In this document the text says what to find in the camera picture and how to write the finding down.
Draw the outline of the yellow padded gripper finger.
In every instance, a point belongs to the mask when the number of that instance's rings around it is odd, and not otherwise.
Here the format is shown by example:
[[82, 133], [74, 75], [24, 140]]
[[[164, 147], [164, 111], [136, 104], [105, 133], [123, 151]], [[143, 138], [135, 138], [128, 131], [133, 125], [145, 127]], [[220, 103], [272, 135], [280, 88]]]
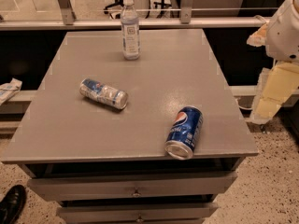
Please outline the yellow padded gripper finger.
[[247, 44], [253, 47], [261, 47], [265, 45], [268, 24], [262, 25], [256, 32], [249, 36]]
[[253, 99], [250, 121], [265, 124], [299, 87], [299, 64], [279, 61], [259, 75], [257, 93]]

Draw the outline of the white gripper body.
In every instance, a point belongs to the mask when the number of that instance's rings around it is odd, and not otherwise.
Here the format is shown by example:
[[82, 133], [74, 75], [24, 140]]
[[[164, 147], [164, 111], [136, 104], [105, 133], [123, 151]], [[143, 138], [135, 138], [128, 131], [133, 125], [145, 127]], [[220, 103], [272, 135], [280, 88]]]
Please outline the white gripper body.
[[299, 62], [299, 0], [285, 0], [268, 23], [266, 54], [277, 61]]

